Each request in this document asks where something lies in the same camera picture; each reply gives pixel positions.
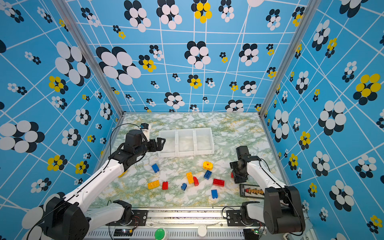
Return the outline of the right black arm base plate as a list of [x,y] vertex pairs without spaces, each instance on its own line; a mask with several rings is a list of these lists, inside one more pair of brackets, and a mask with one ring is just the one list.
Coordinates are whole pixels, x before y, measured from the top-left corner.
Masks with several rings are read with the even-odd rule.
[[253,224],[247,224],[243,221],[240,210],[230,210],[225,209],[223,211],[223,216],[227,221],[228,227],[255,227],[255,228],[263,228],[265,226],[264,223],[261,223],[257,220],[253,222]]

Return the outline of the yellow wide lego brick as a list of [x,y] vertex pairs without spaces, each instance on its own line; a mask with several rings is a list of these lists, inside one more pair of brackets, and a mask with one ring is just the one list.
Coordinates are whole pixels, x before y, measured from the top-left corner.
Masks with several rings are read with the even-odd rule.
[[152,190],[160,186],[160,181],[156,180],[154,182],[148,183],[148,189]]

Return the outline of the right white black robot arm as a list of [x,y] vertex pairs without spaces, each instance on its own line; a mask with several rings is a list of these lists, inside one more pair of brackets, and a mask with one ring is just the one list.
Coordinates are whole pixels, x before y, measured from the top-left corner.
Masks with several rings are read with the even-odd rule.
[[251,156],[248,147],[236,148],[238,160],[230,163],[235,184],[253,178],[264,192],[264,205],[244,202],[240,207],[242,221],[252,225],[255,221],[265,224],[270,234],[297,235],[306,229],[300,193],[296,187],[287,186],[266,168],[262,159]]

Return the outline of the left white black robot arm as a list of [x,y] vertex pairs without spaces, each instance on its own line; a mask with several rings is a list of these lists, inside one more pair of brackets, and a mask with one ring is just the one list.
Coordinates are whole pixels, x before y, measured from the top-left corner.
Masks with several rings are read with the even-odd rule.
[[118,176],[141,160],[148,152],[163,150],[166,139],[150,139],[148,130],[130,130],[96,173],[78,188],[63,197],[54,197],[46,204],[41,218],[43,234],[53,240],[82,240],[89,231],[112,222],[129,224],[132,205],[115,200],[96,211],[89,209],[96,197]]

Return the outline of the yellow round lego piece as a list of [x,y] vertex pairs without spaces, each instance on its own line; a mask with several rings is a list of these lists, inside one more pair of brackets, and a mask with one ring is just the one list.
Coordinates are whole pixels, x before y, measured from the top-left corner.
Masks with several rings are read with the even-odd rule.
[[212,170],[213,170],[213,167],[214,167],[214,165],[213,165],[213,163],[211,163],[211,162],[205,161],[205,162],[203,163],[203,168],[204,168],[205,170],[212,171]]

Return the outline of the blue square lego brick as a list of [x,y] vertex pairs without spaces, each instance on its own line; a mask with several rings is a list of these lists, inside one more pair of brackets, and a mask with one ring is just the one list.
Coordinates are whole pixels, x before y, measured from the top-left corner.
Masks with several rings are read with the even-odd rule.
[[210,170],[207,170],[204,174],[204,179],[209,180],[212,175],[212,172]]

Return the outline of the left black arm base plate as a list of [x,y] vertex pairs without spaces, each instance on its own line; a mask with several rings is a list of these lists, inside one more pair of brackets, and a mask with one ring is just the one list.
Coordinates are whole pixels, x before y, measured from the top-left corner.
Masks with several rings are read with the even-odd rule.
[[145,226],[148,219],[147,210],[132,210],[132,218],[129,221],[122,220],[117,223],[118,226]]

